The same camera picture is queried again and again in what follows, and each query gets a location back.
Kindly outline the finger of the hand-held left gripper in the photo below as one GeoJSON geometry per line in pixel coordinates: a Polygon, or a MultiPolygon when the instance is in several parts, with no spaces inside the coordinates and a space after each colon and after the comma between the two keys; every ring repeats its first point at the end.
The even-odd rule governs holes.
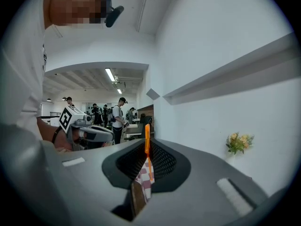
{"type": "Polygon", "coordinates": [[[91,125],[90,128],[92,129],[92,131],[94,133],[98,133],[98,134],[100,134],[100,133],[111,133],[111,134],[113,134],[113,132],[111,130],[109,130],[107,128],[104,128],[102,126],[91,125]]]}
{"type": "Polygon", "coordinates": [[[110,142],[114,140],[114,133],[94,133],[90,127],[81,127],[79,137],[89,142],[110,142]]]}

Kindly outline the person's left hand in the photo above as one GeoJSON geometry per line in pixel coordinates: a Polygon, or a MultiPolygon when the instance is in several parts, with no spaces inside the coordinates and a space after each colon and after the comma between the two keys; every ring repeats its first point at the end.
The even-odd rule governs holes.
{"type": "Polygon", "coordinates": [[[67,140],[66,133],[63,130],[60,130],[55,138],[54,146],[59,152],[71,152],[72,144],[70,144],[67,140]]]}

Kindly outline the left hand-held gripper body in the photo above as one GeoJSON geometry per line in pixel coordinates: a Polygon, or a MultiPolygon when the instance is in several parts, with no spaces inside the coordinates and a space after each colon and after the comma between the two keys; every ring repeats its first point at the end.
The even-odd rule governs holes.
{"type": "Polygon", "coordinates": [[[59,118],[59,125],[66,133],[67,141],[73,150],[84,150],[85,147],[80,142],[74,142],[73,131],[77,130],[79,137],[85,139],[85,132],[91,130],[92,119],[89,115],[74,106],[66,106],[59,118]]]}

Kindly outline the person's white shirt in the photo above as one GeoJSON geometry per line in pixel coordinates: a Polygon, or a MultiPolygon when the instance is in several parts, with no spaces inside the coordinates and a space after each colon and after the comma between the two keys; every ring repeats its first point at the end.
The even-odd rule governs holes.
{"type": "Polygon", "coordinates": [[[17,125],[41,140],[44,48],[44,0],[26,0],[0,41],[0,122],[17,125]]]}

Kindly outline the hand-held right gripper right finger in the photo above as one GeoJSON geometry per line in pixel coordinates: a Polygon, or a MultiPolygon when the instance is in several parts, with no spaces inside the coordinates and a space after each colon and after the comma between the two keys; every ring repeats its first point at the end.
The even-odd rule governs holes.
{"type": "Polygon", "coordinates": [[[134,219],[138,226],[258,226],[283,198],[286,188],[268,196],[250,177],[223,159],[177,143],[156,139],[184,155],[191,164],[188,178],[175,191],[152,193],[134,219]],[[254,207],[241,217],[217,181],[228,178],[254,207]]]}

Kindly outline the yellow flower bouquet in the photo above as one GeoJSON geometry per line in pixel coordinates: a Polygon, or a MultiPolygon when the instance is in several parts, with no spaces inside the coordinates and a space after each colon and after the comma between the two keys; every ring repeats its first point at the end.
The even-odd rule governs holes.
{"type": "Polygon", "coordinates": [[[247,149],[253,145],[254,135],[243,134],[239,132],[230,134],[226,139],[226,147],[229,153],[236,155],[237,153],[244,154],[247,149]]]}

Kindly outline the white desk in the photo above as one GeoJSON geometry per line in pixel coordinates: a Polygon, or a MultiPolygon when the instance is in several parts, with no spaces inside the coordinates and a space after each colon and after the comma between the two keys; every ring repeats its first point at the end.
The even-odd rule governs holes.
{"type": "Polygon", "coordinates": [[[126,127],[125,137],[130,138],[130,137],[134,137],[134,136],[139,136],[139,135],[142,134],[142,131],[143,131],[143,124],[142,123],[130,124],[126,127]]]}

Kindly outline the pink white checkered tablecloth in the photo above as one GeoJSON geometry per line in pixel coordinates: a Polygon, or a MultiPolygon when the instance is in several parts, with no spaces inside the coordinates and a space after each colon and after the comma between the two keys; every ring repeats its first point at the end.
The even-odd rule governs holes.
{"type": "Polygon", "coordinates": [[[141,185],[145,202],[148,202],[151,199],[151,186],[155,183],[154,169],[150,158],[146,159],[135,181],[141,185]]]}

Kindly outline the person's left forearm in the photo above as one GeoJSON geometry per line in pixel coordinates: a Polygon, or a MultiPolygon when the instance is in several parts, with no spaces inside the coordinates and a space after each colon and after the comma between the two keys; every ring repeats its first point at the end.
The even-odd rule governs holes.
{"type": "Polygon", "coordinates": [[[56,135],[60,130],[62,130],[62,128],[50,126],[45,123],[40,117],[37,118],[37,125],[42,139],[54,144],[56,135]]]}

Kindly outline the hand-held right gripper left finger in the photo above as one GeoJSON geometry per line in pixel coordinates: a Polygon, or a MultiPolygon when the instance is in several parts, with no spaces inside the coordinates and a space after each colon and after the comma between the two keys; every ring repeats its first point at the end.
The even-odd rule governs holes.
{"type": "Polygon", "coordinates": [[[31,226],[138,226],[105,210],[63,166],[53,144],[0,124],[0,172],[31,226]]]}

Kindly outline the black office chair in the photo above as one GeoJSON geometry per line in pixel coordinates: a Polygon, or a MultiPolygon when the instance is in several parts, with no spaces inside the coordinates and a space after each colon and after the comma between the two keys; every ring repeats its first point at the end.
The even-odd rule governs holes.
{"type": "Polygon", "coordinates": [[[145,136],[151,137],[152,133],[152,116],[146,116],[143,114],[140,118],[140,132],[141,134],[138,136],[138,138],[145,138],[145,136]]]}

